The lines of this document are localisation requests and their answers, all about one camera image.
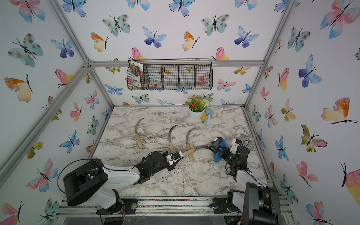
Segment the blue grey rag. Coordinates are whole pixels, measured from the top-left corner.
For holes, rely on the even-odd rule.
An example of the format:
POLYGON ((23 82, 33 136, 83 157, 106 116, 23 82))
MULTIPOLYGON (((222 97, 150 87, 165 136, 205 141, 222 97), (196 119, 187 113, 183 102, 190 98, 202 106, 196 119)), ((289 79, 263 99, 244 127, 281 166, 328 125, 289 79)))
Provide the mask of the blue grey rag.
POLYGON ((218 163, 222 160, 222 157, 221 157, 221 152, 224 151, 226 148, 227 148, 227 144, 226 144, 226 141, 223 140, 222 144, 224 145, 223 148, 221 149, 214 149, 216 151, 216 153, 213 155, 213 159, 214 159, 214 162, 215 163, 218 163))

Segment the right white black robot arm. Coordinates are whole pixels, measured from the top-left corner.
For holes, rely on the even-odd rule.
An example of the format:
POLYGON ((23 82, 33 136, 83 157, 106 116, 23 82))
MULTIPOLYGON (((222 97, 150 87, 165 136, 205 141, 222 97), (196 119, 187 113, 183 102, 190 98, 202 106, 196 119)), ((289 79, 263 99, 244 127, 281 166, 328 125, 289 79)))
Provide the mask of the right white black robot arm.
POLYGON ((229 148, 221 137, 209 147, 214 152, 214 161, 226 162, 226 174, 245 188, 231 189, 226 196, 226 210, 236 213, 238 225, 282 225, 279 192, 254 177, 248 168, 250 150, 240 139, 234 139, 229 148))

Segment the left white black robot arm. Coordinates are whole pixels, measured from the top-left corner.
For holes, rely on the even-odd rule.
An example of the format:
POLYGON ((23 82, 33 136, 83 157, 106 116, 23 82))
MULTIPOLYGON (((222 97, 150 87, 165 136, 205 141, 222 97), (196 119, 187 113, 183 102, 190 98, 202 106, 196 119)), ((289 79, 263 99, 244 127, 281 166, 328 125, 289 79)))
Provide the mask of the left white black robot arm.
POLYGON ((96 158, 68 173, 63 178, 67 205, 83 203, 99 206, 98 215, 125 214, 126 204, 112 184, 143 184, 163 170, 172 171, 184 158, 182 152, 154 151, 130 167, 110 166, 96 158))

